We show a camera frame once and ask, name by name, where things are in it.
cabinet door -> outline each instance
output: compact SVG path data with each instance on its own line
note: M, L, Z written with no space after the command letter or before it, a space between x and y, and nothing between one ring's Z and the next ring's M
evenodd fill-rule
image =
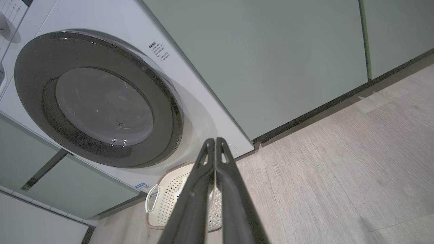
M88 219L139 192L68 154L49 170L27 196Z
M143 1L250 139L368 81L357 0Z
M0 185L21 189L59 150L0 114Z
M369 78L434 48L433 0L361 0Z

white washing machine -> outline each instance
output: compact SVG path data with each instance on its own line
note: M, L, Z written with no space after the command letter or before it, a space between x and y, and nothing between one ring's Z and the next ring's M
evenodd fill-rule
M142 2L30 2L0 0L16 31L3 36L7 117L145 192L207 138L234 157L253 150Z

wooden floor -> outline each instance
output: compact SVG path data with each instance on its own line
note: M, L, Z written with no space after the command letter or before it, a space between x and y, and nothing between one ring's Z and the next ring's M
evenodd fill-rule
M237 165L271 243L434 243L434 56ZM101 220L90 243L154 244L160 234L140 203Z

light green cabinet panel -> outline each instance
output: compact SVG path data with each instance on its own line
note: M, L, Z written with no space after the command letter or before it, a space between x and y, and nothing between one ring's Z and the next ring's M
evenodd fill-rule
M367 82L357 0L143 0L250 139Z
M361 0L369 78L434 48L433 0Z
M0 185L21 189L59 150L0 115Z
M139 194L68 154L27 192L27 196L87 219Z

perforated basket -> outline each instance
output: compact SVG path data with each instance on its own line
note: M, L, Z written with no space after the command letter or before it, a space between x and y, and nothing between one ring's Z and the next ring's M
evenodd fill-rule
M162 230L172 214L177 197L181 192L183 183L187 180L193 162L188 162L166 172L160 181L149 191L146 197L146 224L151 229ZM155 198L152 208L149 208L151 198ZM221 192L214 184L208 199L207 206L207 231L213 231L221 227Z

